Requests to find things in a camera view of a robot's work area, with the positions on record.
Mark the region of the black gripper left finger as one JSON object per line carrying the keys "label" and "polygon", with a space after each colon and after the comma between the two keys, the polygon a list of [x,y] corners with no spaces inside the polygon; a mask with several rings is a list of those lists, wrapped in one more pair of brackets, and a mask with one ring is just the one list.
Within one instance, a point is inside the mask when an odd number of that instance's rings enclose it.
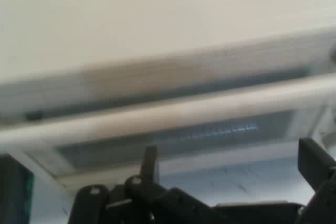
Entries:
{"label": "black gripper left finger", "polygon": [[140,172],[109,190],[105,185],[81,188],[69,223],[218,223],[206,204],[159,184],[156,146],[145,149]]}

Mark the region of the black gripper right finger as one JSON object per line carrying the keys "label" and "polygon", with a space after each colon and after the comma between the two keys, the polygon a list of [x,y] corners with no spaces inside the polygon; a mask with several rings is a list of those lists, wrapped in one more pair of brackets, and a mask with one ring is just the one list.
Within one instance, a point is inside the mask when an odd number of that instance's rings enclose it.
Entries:
{"label": "black gripper right finger", "polygon": [[335,160],[313,139],[301,138],[298,170],[314,190],[298,223],[335,223]]}

